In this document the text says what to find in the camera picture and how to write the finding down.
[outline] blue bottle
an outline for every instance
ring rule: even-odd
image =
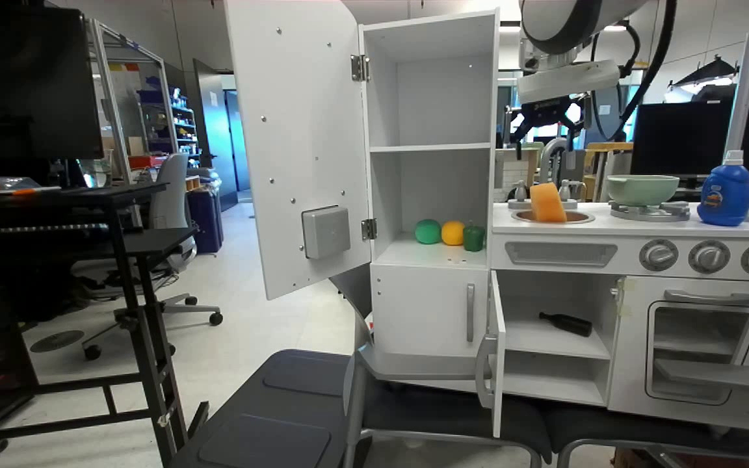
[[[714,227],[738,227],[749,213],[749,172],[743,152],[729,152],[703,187],[696,215]]]

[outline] oven door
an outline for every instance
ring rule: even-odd
[[[749,284],[627,279],[608,408],[749,427],[749,392],[673,383],[665,362],[749,366]]]

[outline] cabinet hinge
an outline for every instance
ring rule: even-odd
[[[376,240],[376,224],[375,224],[375,219],[367,219],[367,222],[364,222],[364,240]]]
[[[370,80],[370,55],[353,55],[350,80]]]

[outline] orange toy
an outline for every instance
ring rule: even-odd
[[[539,224],[565,224],[566,213],[553,183],[530,187],[530,211]]]
[[[441,227],[441,241],[450,248],[459,248],[463,244],[463,222],[448,222]]]

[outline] chair backrest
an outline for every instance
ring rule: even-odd
[[[184,230],[188,222],[188,156],[175,154],[158,170],[158,183],[166,191],[156,193],[147,206],[147,224],[154,230]],[[171,270],[182,270],[194,257],[194,240],[182,241],[182,256],[171,256],[166,263]]]

